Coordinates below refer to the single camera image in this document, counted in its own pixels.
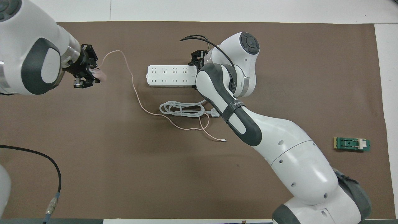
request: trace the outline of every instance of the white cable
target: white cable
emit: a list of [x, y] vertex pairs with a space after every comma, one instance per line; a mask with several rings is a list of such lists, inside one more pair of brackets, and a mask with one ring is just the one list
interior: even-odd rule
[[148, 114], [151, 114], [151, 115], [155, 115], [155, 116], [163, 116], [163, 117], [167, 118], [175, 127], [179, 128], [179, 129], [181, 129], [181, 130], [203, 130], [203, 131], [205, 131], [206, 134], [208, 134], [210, 137], [212, 137], [212, 138], [215, 139], [215, 140], [222, 141], [222, 142], [225, 142], [225, 141], [226, 141], [225, 139], [218, 139], [218, 138], [213, 137], [212, 135], [210, 135], [210, 134], [205, 130], [205, 128], [207, 128], [207, 126], [208, 126], [209, 123], [210, 123], [210, 117], [209, 117], [208, 114], [205, 114], [205, 115], [207, 116], [207, 118], [208, 118], [207, 124], [206, 124], [205, 127], [203, 127], [202, 122], [201, 122], [200, 117], [199, 117], [199, 123], [200, 123], [200, 125], [201, 125], [202, 128], [181, 128], [181, 127], [177, 126], [175, 123], [173, 123], [172, 120], [170, 120], [170, 118], [168, 118], [167, 116], [164, 116], [163, 114], [154, 114], [154, 113], [152, 113], [152, 112], [147, 111], [147, 110], [142, 106], [141, 101], [140, 101], [140, 98], [138, 97], [138, 93], [137, 93], [137, 90], [135, 89], [135, 85], [134, 85], [133, 73], [132, 73], [131, 70], [130, 70], [129, 63], [127, 62], [127, 58], [126, 58], [126, 56], [124, 55], [123, 51], [121, 51], [121, 50], [115, 50], [115, 51], [109, 52], [108, 54], [105, 55], [105, 57], [103, 57], [101, 64], [100, 64], [98, 67], [96, 67], [96, 69], [100, 68], [100, 67], [103, 65], [103, 63], [104, 63], [106, 57], [108, 57], [108, 55], [110, 55], [110, 54], [112, 54], [112, 53], [115, 53], [115, 52], [120, 52], [120, 53], [123, 55], [124, 60], [125, 60], [126, 65], [127, 65], [127, 69], [129, 70], [129, 72], [130, 72], [130, 74], [131, 74], [131, 82], [132, 82], [132, 84], [133, 84], [133, 89], [134, 89], [134, 92], [135, 92], [135, 94], [136, 94], [136, 96], [137, 96], [138, 103], [140, 104], [141, 108], [142, 108], [145, 112], [147, 112]]
[[[205, 108], [202, 106], [202, 103], [204, 102], [206, 102], [206, 100], [202, 100], [199, 103], [181, 103], [177, 101], [167, 101], [159, 106], [159, 110], [162, 114], [171, 114], [174, 116], [198, 118], [205, 113]], [[200, 110], [184, 110], [185, 107], [193, 107], [193, 106], [200, 107]]]

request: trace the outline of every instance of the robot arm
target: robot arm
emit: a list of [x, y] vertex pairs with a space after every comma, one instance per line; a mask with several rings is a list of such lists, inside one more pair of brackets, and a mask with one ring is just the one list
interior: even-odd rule
[[39, 95], [55, 88], [65, 71], [75, 88], [100, 80], [97, 56], [29, 0], [0, 0], [0, 94]]
[[365, 219], [371, 211], [366, 193], [358, 182], [335, 173], [300, 127], [288, 120], [256, 114], [235, 97], [253, 92], [257, 40], [248, 33], [237, 33], [220, 47], [231, 57], [234, 67], [217, 49], [212, 49], [197, 74], [196, 88], [235, 134], [265, 158], [294, 195], [274, 212], [274, 222], [356, 224]]

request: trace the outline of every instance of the power outlet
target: power outlet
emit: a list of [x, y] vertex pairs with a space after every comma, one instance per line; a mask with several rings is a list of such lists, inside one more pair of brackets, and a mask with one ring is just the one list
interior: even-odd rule
[[154, 87], [190, 87], [196, 74], [194, 65], [149, 65], [146, 81]]

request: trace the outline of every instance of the velcro strap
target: velcro strap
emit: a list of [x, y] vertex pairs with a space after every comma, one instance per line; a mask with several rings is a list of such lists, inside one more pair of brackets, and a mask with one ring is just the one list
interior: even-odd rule
[[222, 119], [227, 122], [232, 114], [241, 106], [245, 106], [245, 104], [240, 100], [231, 101], [228, 106], [225, 108], [224, 112], [222, 113]]

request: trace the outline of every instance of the plug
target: plug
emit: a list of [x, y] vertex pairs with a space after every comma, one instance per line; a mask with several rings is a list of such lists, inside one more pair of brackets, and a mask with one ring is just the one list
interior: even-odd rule
[[217, 118], [220, 114], [217, 112], [215, 108], [211, 109], [210, 111], [206, 111], [207, 114], [210, 114], [212, 118]]

